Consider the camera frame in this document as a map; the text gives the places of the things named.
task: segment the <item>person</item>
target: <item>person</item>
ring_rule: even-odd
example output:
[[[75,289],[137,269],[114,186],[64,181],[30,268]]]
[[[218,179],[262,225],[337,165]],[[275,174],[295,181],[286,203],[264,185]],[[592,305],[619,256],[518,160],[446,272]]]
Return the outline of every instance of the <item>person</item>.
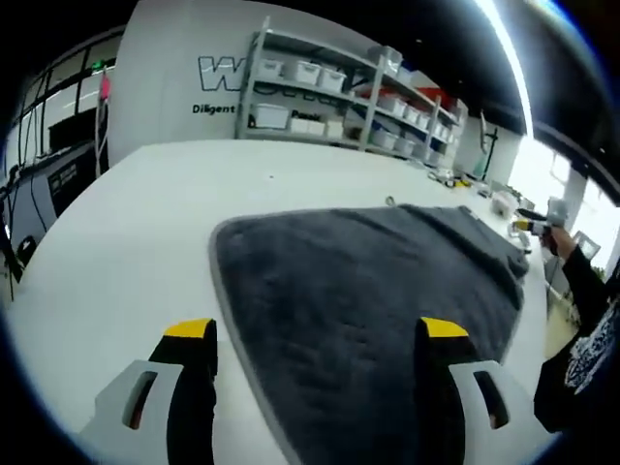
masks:
[[[605,416],[615,422],[609,408],[620,393],[620,287],[617,277],[604,283],[597,276],[568,232],[552,228],[542,245],[550,249],[551,240],[564,261],[580,326],[571,342],[543,364],[535,414],[549,431],[580,429],[590,436]]]

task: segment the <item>metal shelf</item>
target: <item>metal shelf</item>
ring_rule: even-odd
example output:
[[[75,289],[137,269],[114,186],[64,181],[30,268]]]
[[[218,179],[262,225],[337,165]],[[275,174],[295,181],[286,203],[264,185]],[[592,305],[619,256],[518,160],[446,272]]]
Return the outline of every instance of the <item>metal shelf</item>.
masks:
[[[291,133],[286,129],[252,129],[245,132],[247,139],[258,140],[293,140],[299,142],[314,142],[325,145],[342,145],[344,147],[359,148],[359,141],[352,139],[335,139],[315,134]]]
[[[373,146],[370,143],[370,133],[373,124],[377,122],[378,116],[385,116],[395,121],[400,126],[401,136],[404,136],[404,133],[407,130],[411,130],[410,132],[415,134],[421,140],[423,144],[422,158],[426,158],[431,153],[432,142],[438,141],[443,144],[444,147],[448,146],[445,140],[434,136],[431,137],[430,135],[434,133],[439,121],[447,121],[447,124],[454,124],[457,122],[456,118],[448,111],[441,108],[441,97],[438,96],[435,99],[435,102],[433,102],[415,88],[412,88],[411,86],[400,82],[398,79],[387,75],[384,72],[386,65],[385,57],[382,56],[379,63],[375,64],[366,58],[357,56],[337,46],[332,46],[321,41],[297,36],[297,34],[271,29],[269,27],[269,23],[270,17],[267,16],[264,20],[263,27],[255,35],[248,50],[248,66],[245,68],[245,76],[240,89],[239,111],[237,112],[235,123],[235,137],[237,139],[298,140],[310,143],[333,144],[356,148],[361,151],[381,153],[393,158],[407,159],[407,157],[403,157],[396,151],[385,151],[381,147]],[[366,76],[369,84],[372,86],[369,92],[369,97],[363,99],[346,93],[331,92],[315,85],[308,85],[280,77],[277,79],[260,78],[258,76],[259,65],[266,49],[287,52],[297,57],[305,56],[310,60],[322,64],[325,63],[339,67],[347,76],[344,83],[344,88],[346,90],[353,85],[355,77]],[[364,118],[364,120],[358,140],[329,139],[312,134],[290,133],[286,130],[278,131],[248,128],[247,126],[248,121],[250,120],[251,106],[255,101],[255,89],[259,86],[288,87],[340,101],[344,105],[336,106],[336,114],[342,117],[347,116],[347,111],[350,107],[364,107],[365,115],[360,115]],[[430,116],[428,129],[423,130],[405,118],[396,117],[389,111],[386,111],[383,108],[378,108],[377,103],[379,101],[379,93],[382,86],[391,86],[408,100],[422,102],[425,105],[430,106],[432,108],[432,114]]]
[[[289,79],[267,79],[264,77],[257,77],[255,86],[276,86],[276,87],[289,87],[291,89],[305,90],[319,95],[325,95],[337,100],[343,100],[345,102],[351,102],[354,105],[360,105],[362,107],[368,107],[370,102],[367,99],[362,99],[353,95],[343,94],[342,92],[334,92],[331,90],[323,89],[322,87],[306,84],[304,82],[297,82]]]
[[[405,84],[404,82],[401,82],[396,77],[384,74],[383,81],[386,85],[397,90],[399,94],[407,97],[408,99],[425,102],[431,108],[435,107],[435,102],[430,100],[428,97],[426,97],[423,93],[421,93],[416,88],[411,87]],[[439,107],[439,114],[444,122],[448,122],[449,124],[458,124],[458,120],[456,119],[456,116],[454,116],[452,113],[450,113],[446,109]]]
[[[300,37],[290,32],[267,29],[264,36],[264,47],[293,54],[312,56],[319,61],[347,68],[377,69],[377,65],[370,60],[356,56],[337,46]]]
[[[376,107],[375,108],[375,113],[379,113],[381,116],[385,116],[387,118],[390,118],[393,121],[396,121],[398,124],[401,124],[403,126],[407,126],[409,128],[413,128],[413,129],[415,129],[417,131],[420,131],[421,133],[423,133],[425,135],[428,135],[428,130],[422,129],[422,128],[416,126],[414,123],[412,123],[408,119],[401,118],[400,116],[396,116],[394,113],[386,110],[385,108]],[[441,143],[446,143],[446,141],[444,139],[438,138],[437,136],[433,136],[432,138],[434,140],[438,140]]]

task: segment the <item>ceiling light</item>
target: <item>ceiling light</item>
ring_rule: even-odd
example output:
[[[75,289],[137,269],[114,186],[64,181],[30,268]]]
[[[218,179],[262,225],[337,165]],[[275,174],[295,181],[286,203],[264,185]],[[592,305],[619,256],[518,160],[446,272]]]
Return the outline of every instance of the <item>ceiling light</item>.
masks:
[[[523,109],[523,120],[525,122],[526,136],[532,138],[534,136],[534,122],[532,121],[532,109],[530,106],[530,98],[527,94],[527,85],[525,84],[525,76],[523,75],[523,69],[519,63],[519,59],[516,55],[516,50],[512,44],[511,36],[506,30],[504,22],[500,18],[500,14],[495,8],[493,0],[475,0],[486,18],[491,23],[491,26],[495,30],[495,35],[508,58],[508,62],[511,65],[512,75],[516,83],[516,89],[519,93],[519,99],[521,101],[521,108]]]

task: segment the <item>white table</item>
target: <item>white table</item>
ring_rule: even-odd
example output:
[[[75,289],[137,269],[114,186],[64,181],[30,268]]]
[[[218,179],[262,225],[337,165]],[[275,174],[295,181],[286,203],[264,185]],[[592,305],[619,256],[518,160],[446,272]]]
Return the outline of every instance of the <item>white table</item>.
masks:
[[[449,190],[405,162],[294,142],[209,140],[142,147],[89,187],[42,241],[8,309],[33,387],[60,425],[79,431],[93,400],[164,330],[210,317],[220,371],[219,464],[285,463],[233,350],[211,283],[207,241],[239,215],[302,208],[468,205],[506,233],[489,201]],[[525,303],[505,365],[532,395],[543,363],[546,297],[533,243]]]

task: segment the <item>small tool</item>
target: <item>small tool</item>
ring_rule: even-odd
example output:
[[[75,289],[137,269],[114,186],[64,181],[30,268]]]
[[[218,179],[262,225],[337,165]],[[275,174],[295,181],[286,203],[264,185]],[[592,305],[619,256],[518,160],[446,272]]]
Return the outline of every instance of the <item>small tool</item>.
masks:
[[[513,232],[528,231],[533,236],[542,237],[551,253],[557,256],[558,245],[551,235],[551,228],[564,228],[568,218],[566,203],[562,199],[551,197],[547,202],[546,216],[526,208],[518,208],[516,213],[523,219],[512,222],[511,230]]]

